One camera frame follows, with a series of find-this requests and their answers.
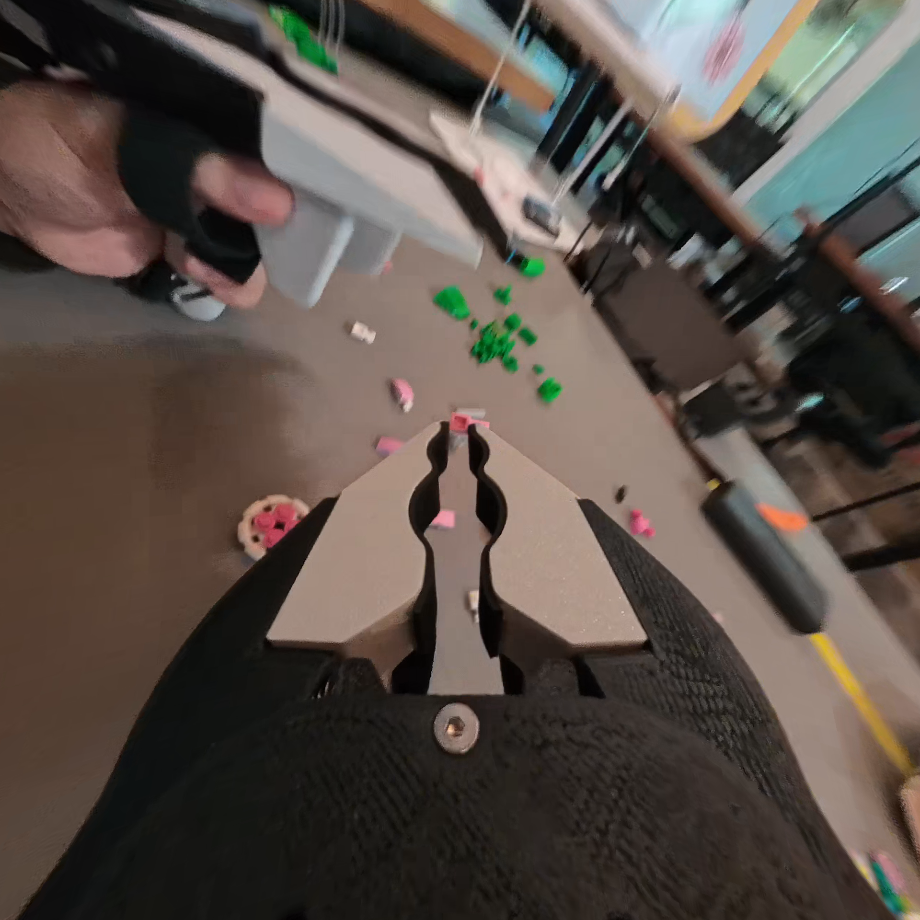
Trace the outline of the round white plate magenta studs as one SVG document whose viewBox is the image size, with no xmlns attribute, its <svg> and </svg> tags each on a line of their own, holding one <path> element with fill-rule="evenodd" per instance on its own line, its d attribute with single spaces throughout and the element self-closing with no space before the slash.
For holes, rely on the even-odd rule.
<svg viewBox="0 0 920 920">
<path fill-rule="evenodd" d="M 236 539 L 253 562 L 264 558 L 308 515 L 309 506 L 300 499 L 272 494 L 251 503 L 236 526 Z"/>
</svg>

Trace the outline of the group of green toy bricks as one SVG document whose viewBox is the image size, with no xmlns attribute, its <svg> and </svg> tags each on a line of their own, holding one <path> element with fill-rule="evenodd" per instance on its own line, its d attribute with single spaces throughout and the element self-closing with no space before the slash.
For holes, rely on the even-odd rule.
<svg viewBox="0 0 920 920">
<path fill-rule="evenodd" d="M 455 285 L 434 293 L 432 304 L 466 328 L 466 351 L 472 362 L 477 366 L 495 365 L 507 374 L 528 371 L 535 380 L 537 398 L 552 405 L 564 387 L 557 377 L 547 374 L 545 362 L 535 357 L 540 341 L 536 329 L 511 308 L 510 285 L 496 288 L 493 298 L 500 310 L 491 318 L 475 315 L 466 294 Z"/>
</svg>

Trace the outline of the black office chair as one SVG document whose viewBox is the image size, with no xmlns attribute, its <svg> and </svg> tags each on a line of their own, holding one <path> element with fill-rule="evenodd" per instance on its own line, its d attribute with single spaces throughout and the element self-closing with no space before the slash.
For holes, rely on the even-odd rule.
<svg viewBox="0 0 920 920">
<path fill-rule="evenodd" d="M 651 394 L 718 381 L 743 360 L 737 340 L 681 270 L 635 249 L 603 243 L 584 260 L 594 311 Z"/>
</svg>

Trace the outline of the grey desk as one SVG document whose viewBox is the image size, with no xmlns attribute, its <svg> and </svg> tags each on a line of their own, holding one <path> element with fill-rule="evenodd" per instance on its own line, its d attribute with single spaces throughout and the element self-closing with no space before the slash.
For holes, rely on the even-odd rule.
<svg viewBox="0 0 920 920">
<path fill-rule="evenodd" d="M 477 366 L 432 304 L 493 291 L 537 331 L 563 391 Z M 360 321 L 374 344 L 351 339 Z M 413 387 L 397 407 L 389 382 Z M 623 521 L 726 629 L 776 708 L 849 850 L 879 849 L 918 902 L 900 773 L 823 665 L 708 528 L 706 492 L 661 408 L 556 262 L 517 279 L 487 250 L 470 271 L 412 241 L 378 278 L 338 274 L 304 310 L 275 292 L 213 323 L 66 272 L 2 274 L 2 918 L 15 918 L 85 821 L 157 679 L 247 562 L 253 500 L 314 505 L 454 408 Z M 627 508 L 615 502 L 626 485 Z"/>
</svg>

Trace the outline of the pile of colourful toy bricks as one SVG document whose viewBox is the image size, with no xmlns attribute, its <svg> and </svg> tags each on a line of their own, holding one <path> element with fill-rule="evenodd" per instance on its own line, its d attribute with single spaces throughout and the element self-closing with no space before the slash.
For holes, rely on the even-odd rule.
<svg viewBox="0 0 920 920">
<path fill-rule="evenodd" d="M 876 891 L 886 908 L 897 918 L 906 918 L 912 904 L 906 892 L 900 870 L 888 854 L 876 850 L 868 853 L 851 852 L 857 870 Z"/>
</svg>

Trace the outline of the black flat case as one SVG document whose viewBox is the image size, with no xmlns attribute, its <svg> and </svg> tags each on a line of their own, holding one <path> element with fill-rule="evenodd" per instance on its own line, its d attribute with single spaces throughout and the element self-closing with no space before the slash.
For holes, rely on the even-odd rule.
<svg viewBox="0 0 920 920">
<path fill-rule="evenodd" d="M 821 583 L 765 521 L 750 493 L 721 481 L 710 489 L 701 512 L 788 627 L 801 635 L 821 633 L 828 610 Z"/>
</svg>

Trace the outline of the bright green object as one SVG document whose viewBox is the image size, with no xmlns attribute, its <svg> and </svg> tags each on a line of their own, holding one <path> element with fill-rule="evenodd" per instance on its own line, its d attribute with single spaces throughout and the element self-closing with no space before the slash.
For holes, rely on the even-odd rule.
<svg viewBox="0 0 920 920">
<path fill-rule="evenodd" d="M 276 5 L 269 6 L 269 15 L 303 61 L 330 75 L 339 74 L 337 59 L 328 52 L 326 45 L 318 40 L 303 17 L 289 7 Z"/>
</svg>

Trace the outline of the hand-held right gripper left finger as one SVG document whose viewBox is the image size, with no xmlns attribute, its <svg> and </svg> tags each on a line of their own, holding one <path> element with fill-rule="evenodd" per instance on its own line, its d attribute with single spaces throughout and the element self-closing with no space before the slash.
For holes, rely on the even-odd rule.
<svg viewBox="0 0 920 920">
<path fill-rule="evenodd" d="M 449 432 L 434 422 L 334 500 L 271 624 L 273 646 L 365 659 L 395 693 L 430 689 L 438 600 L 426 531 Z"/>
</svg>

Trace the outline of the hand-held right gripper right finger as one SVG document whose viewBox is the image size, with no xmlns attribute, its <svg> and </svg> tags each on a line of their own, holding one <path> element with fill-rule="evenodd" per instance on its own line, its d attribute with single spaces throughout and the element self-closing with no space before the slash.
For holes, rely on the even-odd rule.
<svg viewBox="0 0 920 920">
<path fill-rule="evenodd" d="M 505 694 L 551 661 L 631 655 L 648 635 L 580 497 L 489 427 L 467 430 L 480 558 L 478 623 Z"/>
</svg>

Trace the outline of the yellow tape line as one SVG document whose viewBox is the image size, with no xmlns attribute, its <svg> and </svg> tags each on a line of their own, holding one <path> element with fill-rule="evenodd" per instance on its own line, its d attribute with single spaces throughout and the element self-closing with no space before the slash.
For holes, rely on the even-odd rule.
<svg viewBox="0 0 920 920">
<path fill-rule="evenodd" d="M 864 686 L 845 662 L 833 639 L 824 632 L 811 634 L 808 638 L 823 665 L 834 676 L 840 689 L 856 708 L 872 738 L 891 765 L 905 779 L 914 776 L 914 761 L 906 746 L 891 729 L 878 707 L 874 705 Z"/>
</svg>

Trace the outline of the person's left hand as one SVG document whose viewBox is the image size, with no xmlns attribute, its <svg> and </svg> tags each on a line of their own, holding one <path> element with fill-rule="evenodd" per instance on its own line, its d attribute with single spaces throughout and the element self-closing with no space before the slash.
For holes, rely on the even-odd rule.
<svg viewBox="0 0 920 920">
<path fill-rule="evenodd" d="M 2 91 L 2 233 L 77 274 L 123 279 L 166 259 L 229 307 L 259 304 L 259 265 L 236 283 L 139 213 L 121 185 L 123 106 L 85 87 L 33 79 Z"/>
</svg>

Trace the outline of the black and white sneaker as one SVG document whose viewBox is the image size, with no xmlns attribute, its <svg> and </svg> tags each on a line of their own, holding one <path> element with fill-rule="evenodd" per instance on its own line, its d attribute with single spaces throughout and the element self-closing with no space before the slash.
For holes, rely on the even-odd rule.
<svg viewBox="0 0 920 920">
<path fill-rule="evenodd" d="M 137 274 L 117 280 L 116 284 L 146 303 L 169 306 L 178 314 L 200 322 L 213 322 L 226 310 L 226 305 L 210 291 L 174 270 L 165 260 L 153 262 Z"/>
</svg>

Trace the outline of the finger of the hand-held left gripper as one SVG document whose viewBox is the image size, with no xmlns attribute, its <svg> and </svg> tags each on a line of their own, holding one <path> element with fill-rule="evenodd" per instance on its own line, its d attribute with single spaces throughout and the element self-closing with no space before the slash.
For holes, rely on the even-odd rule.
<svg viewBox="0 0 920 920">
<path fill-rule="evenodd" d="M 293 192 L 477 268 L 484 241 L 424 159 L 260 68 L 261 154 Z"/>
<path fill-rule="evenodd" d="M 265 93 L 290 87 L 273 60 L 262 17 L 247 7 L 138 7 L 144 23 L 245 86 Z"/>
</svg>

